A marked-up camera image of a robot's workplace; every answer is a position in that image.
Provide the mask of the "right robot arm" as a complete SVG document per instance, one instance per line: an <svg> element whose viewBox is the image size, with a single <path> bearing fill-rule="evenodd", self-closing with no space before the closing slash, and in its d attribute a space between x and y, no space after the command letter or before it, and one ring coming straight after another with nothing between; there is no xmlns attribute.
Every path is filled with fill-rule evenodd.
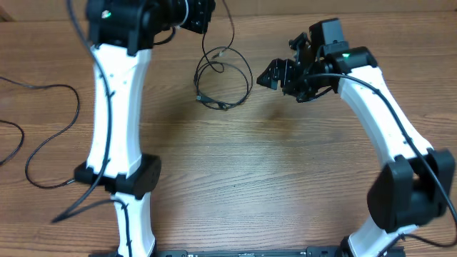
<svg viewBox="0 0 457 257"><path fill-rule="evenodd" d="M311 246L307 256L403 256L400 240L456 213L450 192L456 162L435 150L407 119L388 90L381 68L364 46L352 48L337 18L313 24L289 41L292 59L274 59L257 78L261 86L297 102L337 93L358 117L381 171L367 195L369 215L338 246Z"/></svg>

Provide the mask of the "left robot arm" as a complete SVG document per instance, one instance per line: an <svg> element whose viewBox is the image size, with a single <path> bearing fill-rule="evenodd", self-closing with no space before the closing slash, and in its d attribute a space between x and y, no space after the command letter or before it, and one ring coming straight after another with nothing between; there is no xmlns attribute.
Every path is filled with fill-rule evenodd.
<svg viewBox="0 0 457 257"><path fill-rule="evenodd" d="M151 192L161 159L142 153L139 124L142 89L155 35L181 27L197 34L208 29L214 1L107 1L86 4L85 42L94 59L94 133L85 162L74 178L111 194L119 225L115 256L152 256Z"/></svg>

